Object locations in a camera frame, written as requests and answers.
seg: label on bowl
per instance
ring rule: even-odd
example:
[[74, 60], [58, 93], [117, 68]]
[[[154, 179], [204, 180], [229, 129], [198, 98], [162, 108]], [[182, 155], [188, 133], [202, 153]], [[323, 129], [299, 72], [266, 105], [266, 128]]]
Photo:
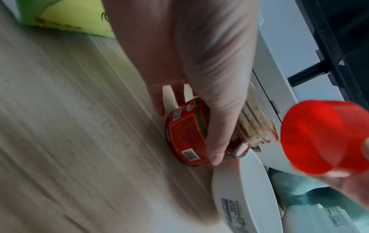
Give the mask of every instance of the label on bowl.
[[238, 201], [231, 201], [222, 198], [222, 206], [228, 226], [234, 233], [249, 233], [246, 229], [246, 222], [242, 216], [241, 206]]

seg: teal fabric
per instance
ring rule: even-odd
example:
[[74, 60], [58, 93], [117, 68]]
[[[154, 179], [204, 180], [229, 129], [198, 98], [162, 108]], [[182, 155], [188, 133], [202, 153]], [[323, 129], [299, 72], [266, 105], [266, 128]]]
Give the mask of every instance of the teal fabric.
[[275, 169], [269, 169], [269, 177], [281, 206], [321, 204], [325, 208], [339, 206], [356, 224], [369, 225], [369, 213], [326, 184], [309, 177], [302, 177]]

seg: qr code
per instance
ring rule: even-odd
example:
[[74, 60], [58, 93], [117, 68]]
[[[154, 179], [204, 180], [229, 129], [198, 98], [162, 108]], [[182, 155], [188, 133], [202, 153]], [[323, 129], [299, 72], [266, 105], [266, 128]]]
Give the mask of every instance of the qr code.
[[181, 112], [182, 112], [182, 109], [176, 111], [173, 115], [173, 121], [175, 121], [176, 119], [179, 119], [181, 117]]
[[196, 155], [193, 149], [184, 150], [184, 151], [181, 151], [181, 153], [183, 154], [183, 156], [186, 157], [188, 161], [195, 161], [195, 160], [200, 159], [200, 157]]

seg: jar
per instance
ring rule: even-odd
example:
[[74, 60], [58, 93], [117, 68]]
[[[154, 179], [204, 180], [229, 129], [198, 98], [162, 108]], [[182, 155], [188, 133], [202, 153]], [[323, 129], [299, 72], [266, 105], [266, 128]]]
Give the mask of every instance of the jar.
[[[208, 164], [205, 140], [210, 109], [196, 97], [171, 112], [166, 120], [166, 140], [172, 153], [188, 166]], [[247, 100], [238, 117], [223, 160], [240, 159], [258, 144], [278, 140], [278, 135], [264, 105], [250, 84]]]

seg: red cap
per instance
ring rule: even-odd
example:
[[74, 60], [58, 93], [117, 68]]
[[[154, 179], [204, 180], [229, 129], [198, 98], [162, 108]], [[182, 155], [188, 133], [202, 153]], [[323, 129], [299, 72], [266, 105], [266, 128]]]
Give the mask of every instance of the red cap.
[[369, 169], [361, 146], [369, 138], [369, 112], [352, 102], [303, 101], [286, 114], [281, 144], [289, 161], [307, 174]]

